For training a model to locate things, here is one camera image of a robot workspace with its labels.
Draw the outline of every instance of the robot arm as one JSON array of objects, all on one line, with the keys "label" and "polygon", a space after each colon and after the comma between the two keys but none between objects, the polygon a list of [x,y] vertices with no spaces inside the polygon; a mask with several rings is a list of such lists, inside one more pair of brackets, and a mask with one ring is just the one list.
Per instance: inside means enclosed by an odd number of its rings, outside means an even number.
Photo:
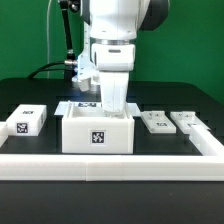
[{"label": "robot arm", "polygon": [[168,15],[169,0],[81,0],[80,5],[81,16],[90,27],[91,69],[78,79],[82,83],[97,74],[104,112],[120,115],[134,67],[137,30],[157,28]]}]

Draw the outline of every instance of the white box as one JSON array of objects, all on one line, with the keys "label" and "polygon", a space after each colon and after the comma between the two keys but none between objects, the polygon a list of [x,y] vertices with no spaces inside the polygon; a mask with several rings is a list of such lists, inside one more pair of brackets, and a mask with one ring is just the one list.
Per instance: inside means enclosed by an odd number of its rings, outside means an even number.
[{"label": "white box", "polygon": [[6,122],[0,122],[0,147],[4,144],[8,138],[8,129]]},{"label": "white box", "polygon": [[126,104],[119,117],[106,117],[101,107],[70,103],[62,119],[62,152],[132,154],[134,119]]},{"label": "white box", "polygon": [[38,136],[46,118],[46,105],[21,104],[6,121],[8,134],[15,136]]}]

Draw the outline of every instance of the black cable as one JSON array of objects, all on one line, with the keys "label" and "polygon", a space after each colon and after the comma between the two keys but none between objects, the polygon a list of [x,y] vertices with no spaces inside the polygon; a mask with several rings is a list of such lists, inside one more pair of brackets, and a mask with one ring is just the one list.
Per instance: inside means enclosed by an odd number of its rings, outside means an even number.
[{"label": "black cable", "polygon": [[54,71],[73,71],[73,69],[63,69],[63,68],[51,68],[51,69],[42,69],[42,70],[38,70],[35,72],[35,75],[37,75],[38,73],[40,72],[54,72]]},{"label": "black cable", "polygon": [[37,73],[44,71],[44,69],[55,66],[55,65],[64,65],[64,61],[57,61],[57,62],[52,62],[52,63],[46,64],[46,65],[38,68],[36,71],[32,72],[31,74],[29,74],[27,76],[27,78],[32,79]]}]

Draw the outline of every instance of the black tabletop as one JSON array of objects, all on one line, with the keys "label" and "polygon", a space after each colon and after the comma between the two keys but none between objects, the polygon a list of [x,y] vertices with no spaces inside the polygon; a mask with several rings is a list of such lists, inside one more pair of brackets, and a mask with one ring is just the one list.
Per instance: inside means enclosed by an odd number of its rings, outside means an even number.
[{"label": "black tabletop", "polygon": [[[100,102],[97,92],[81,93],[63,80],[0,81],[0,121],[19,104],[45,104],[48,118],[38,137],[13,137],[2,154],[61,154],[59,101]],[[191,84],[130,82],[127,102],[141,111],[195,111],[224,144],[224,107]],[[134,154],[195,155],[179,129],[153,135],[135,118]],[[1,223],[224,223],[223,182],[48,182],[1,181]]]}]

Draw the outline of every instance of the white base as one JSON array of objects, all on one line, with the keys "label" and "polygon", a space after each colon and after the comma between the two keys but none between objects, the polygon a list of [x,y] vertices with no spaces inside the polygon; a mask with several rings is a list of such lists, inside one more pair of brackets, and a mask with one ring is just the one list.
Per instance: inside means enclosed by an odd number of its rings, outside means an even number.
[{"label": "white base", "polygon": [[62,152],[132,154],[134,119],[129,108],[119,117],[106,117],[101,107],[70,103],[62,119]]},{"label": "white base", "polygon": [[0,180],[224,181],[218,156],[1,155]]}]

